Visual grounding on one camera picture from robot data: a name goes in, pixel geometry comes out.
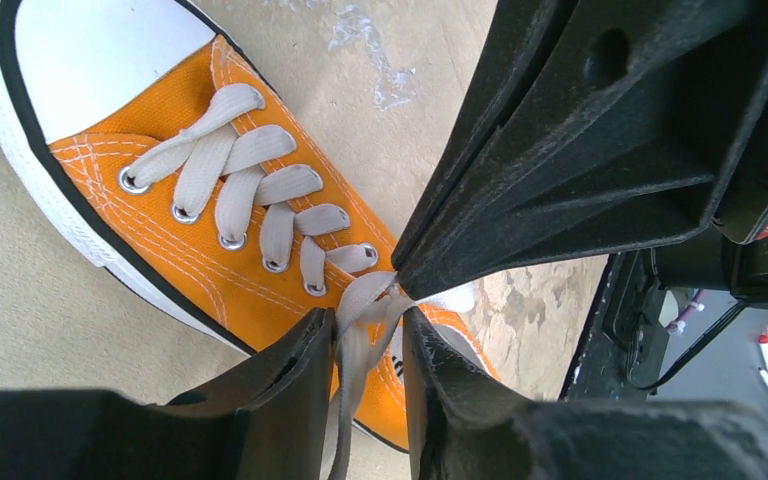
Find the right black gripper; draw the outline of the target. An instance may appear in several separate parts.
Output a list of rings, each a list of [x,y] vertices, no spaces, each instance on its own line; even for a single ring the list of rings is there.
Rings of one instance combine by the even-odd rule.
[[[716,227],[768,237],[768,1],[619,1],[584,78],[610,107],[565,147],[536,206],[596,205],[619,252]],[[401,272],[425,298],[495,272]]]

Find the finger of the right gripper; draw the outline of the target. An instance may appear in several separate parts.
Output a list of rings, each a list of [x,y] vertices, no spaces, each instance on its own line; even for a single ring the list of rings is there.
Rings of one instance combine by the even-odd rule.
[[[612,254],[596,205],[537,207],[561,151],[610,107],[584,78],[619,1],[500,1],[448,143],[393,255],[401,272],[497,272]]]

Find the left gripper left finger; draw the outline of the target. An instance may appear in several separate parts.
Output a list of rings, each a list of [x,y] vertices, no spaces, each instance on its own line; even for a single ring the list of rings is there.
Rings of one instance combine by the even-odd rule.
[[[0,479],[316,479],[334,313],[164,405],[109,390],[0,391]]]

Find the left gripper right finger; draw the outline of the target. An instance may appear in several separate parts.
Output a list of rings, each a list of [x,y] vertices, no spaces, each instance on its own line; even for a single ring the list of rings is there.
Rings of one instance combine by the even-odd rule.
[[[535,402],[403,318],[416,479],[768,479],[768,420],[729,402]]]

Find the white shoelace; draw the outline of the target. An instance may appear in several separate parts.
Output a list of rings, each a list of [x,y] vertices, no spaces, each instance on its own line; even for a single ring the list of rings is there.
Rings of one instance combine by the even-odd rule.
[[[122,190],[146,193],[155,183],[177,173],[171,213],[182,224],[196,222],[214,190],[219,192],[214,218],[222,248],[235,251],[247,242],[247,229],[256,206],[266,209],[259,237],[263,267],[284,272],[291,260],[294,235],[303,236],[300,272],[304,290],[326,294],[325,263],[357,273],[344,290],[336,313],[336,366],[338,390],[332,399],[323,447],[330,461],[331,479],[347,475],[352,422],[359,408],[368,373],[389,347],[402,315],[417,306],[404,295],[393,272],[373,271],[378,259],[371,245],[360,243],[325,251],[318,235],[349,227],[348,214],[333,204],[321,204],[295,213],[289,201],[317,192],[321,176],[309,165],[291,165],[266,173],[263,165],[297,149],[294,136],[279,125],[238,133],[238,117],[266,105],[252,85],[221,87],[209,107],[193,125],[163,141],[124,167],[118,174]]]

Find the orange canvas sneaker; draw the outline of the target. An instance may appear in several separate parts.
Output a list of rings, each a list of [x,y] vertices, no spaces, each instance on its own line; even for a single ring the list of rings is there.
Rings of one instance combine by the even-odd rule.
[[[308,310],[361,339],[354,422],[405,450],[393,235],[191,1],[0,1],[0,146],[92,264],[247,354]]]

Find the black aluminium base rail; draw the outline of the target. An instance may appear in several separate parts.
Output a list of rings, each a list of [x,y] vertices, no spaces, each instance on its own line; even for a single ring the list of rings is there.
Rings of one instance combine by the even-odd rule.
[[[729,307],[665,372],[671,335],[659,321],[667,290],[652,273],[652,249],[612,254],[559,393],[561,401],[641,400],[673,379],[748,308]]]

